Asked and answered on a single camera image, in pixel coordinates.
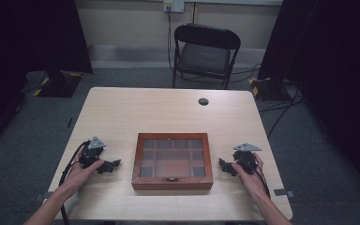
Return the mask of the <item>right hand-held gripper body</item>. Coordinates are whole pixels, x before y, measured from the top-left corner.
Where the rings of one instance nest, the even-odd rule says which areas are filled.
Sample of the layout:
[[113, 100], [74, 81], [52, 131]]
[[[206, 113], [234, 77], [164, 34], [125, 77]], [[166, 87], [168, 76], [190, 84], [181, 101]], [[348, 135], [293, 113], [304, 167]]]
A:
[[250, 143], [236, 145], [232, 154], [234, 163], [239, 165], [247, 174], [254, 174], [258, 164], [254, 151], [261, 151], [261, 148]]

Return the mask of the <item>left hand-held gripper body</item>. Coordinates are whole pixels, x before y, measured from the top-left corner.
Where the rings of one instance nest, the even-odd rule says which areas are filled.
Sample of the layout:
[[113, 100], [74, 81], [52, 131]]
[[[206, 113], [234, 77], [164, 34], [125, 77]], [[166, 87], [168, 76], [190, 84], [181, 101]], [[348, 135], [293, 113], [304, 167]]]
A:
[[106, 144], [98, 137], [93, 137], [86, 141], [82, 146], [82, 153], [79, 158], [81, 166], [85, 169], [91, 166], [95, 161], [99, 160]]

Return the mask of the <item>wooden box with glass lid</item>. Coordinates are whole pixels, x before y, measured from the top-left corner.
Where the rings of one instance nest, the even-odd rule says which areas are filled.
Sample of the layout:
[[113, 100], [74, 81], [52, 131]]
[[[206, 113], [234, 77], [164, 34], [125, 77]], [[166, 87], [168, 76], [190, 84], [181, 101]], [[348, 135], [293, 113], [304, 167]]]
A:
[[210, 190], [214, 184], [206, 133], [140, 133], [131, 185], [135, 190]]

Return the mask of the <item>person's right hand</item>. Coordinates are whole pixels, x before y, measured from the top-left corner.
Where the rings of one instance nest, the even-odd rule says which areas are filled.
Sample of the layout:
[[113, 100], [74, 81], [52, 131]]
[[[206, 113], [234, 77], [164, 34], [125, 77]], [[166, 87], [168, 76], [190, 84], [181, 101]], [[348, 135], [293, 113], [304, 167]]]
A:
[[260, 175], [263, 174], [263, 162], [257, 153], [254, 153], [254, 157], [258, 165], [257, 171], [254, 174], [246, 173], [243, 168], [235, 162], [232, 164], [232, 167], [239, 174], [240, 179], [251, 199], [257, 203], [262, 200], [269, 200], [270, 197], [266, 194], [266, 189], [262, 179], [260, 178]]

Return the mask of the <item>person's left hand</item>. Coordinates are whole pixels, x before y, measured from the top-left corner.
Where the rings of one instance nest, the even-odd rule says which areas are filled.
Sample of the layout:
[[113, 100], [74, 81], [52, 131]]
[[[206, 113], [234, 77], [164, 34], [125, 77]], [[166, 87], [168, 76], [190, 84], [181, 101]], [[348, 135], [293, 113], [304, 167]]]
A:
[[99, 159], [91, 166], [84, 169], [79, 163], [81, 153], [82, 150], [76, 155], [76, 163], [72, 165], [65, 182], [61, 185], [61, 188], [64, 190], [64, 196], [67, 199], [73, 196], [77, 189], [80, 188], [90, 178], [94, 171], [104, 163], [102, 159]]

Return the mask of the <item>black stand base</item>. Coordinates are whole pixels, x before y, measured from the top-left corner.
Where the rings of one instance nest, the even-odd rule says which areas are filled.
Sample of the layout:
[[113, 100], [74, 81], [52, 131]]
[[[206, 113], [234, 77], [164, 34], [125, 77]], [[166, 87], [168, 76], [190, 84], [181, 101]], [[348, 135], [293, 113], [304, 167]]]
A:
[[285, 84], [270, 78], [248, 80], [253, 96], [261, 101], [289, 101], [291, 99]]
[[40, 98], [71, 98], [82, 79], [82, 75], [75, 72], [61, 70], [47, 70], [47, 78], [34, 93]]

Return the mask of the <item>black folding chair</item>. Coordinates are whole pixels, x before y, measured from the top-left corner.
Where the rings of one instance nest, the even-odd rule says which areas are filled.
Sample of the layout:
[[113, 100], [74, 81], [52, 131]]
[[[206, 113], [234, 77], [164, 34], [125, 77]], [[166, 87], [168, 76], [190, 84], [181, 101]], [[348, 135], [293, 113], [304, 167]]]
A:
[[241, 39], [233, 31], [196, 23], [178, 26], [174, 31], [175, 51], [172, 87], [177, 73], [222, 80], [228, 88]]

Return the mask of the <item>black curtain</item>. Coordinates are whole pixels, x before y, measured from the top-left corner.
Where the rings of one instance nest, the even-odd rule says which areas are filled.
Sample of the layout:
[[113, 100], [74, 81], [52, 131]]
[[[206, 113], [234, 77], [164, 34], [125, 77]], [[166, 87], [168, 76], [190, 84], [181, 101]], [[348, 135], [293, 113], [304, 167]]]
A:
[[299, 82], [360, 174], [360, 0], [282, 0], [258, 77]]
[[0, 131], [47, 70], [93, 71], [75, 0], [0, 0]]

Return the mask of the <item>wall power outlet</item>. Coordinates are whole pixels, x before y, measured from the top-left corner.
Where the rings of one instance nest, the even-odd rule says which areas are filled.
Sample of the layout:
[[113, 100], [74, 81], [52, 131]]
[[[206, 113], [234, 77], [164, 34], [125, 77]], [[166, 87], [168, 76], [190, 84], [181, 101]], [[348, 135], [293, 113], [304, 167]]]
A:
[[165, 12], [183, 13], [185, 10], [184, 0], [164, 0], [163, 10]]

